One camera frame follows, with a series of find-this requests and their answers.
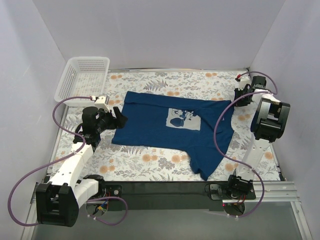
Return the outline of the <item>blue printed t-shirt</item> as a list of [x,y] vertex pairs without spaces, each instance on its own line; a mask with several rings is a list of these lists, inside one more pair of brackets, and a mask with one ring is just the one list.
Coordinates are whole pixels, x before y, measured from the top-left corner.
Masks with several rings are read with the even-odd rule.
[[122,108],[128,120],[111,142],[184,151],[192,171],[206,181],[234,134],[230,103],[129,91]]

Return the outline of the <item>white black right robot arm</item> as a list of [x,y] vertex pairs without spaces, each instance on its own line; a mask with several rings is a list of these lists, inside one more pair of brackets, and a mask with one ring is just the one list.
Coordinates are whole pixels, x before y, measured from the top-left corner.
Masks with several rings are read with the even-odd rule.
[[244,88],[234,90],[234,99],[238,100],[234,106],[256,103],[257,109],[250,126],[250,144],[241,163],[228,178],[226,192],[232,199],[246,197],[253,192],[254,169],[271,144],[280,139],[285,131],[291,105],[276,99],[266,85],[266,78],[256,75]]

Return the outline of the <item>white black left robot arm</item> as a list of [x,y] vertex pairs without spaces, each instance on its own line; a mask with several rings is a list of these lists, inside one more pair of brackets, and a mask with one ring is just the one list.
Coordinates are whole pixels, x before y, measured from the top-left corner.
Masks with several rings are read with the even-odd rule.
[[64,160],[56,174],[47,182],[38,185],[36,213],[39,224],[72,227],[79,210],[88,200],[101,200],[107,189],[100,175],[80,174],[87,161],[93,156],[106,130],[122,129],[127,117],[118,107],[105,110],[89,106],[82,111],[82,122],[74,132],[72,156]]

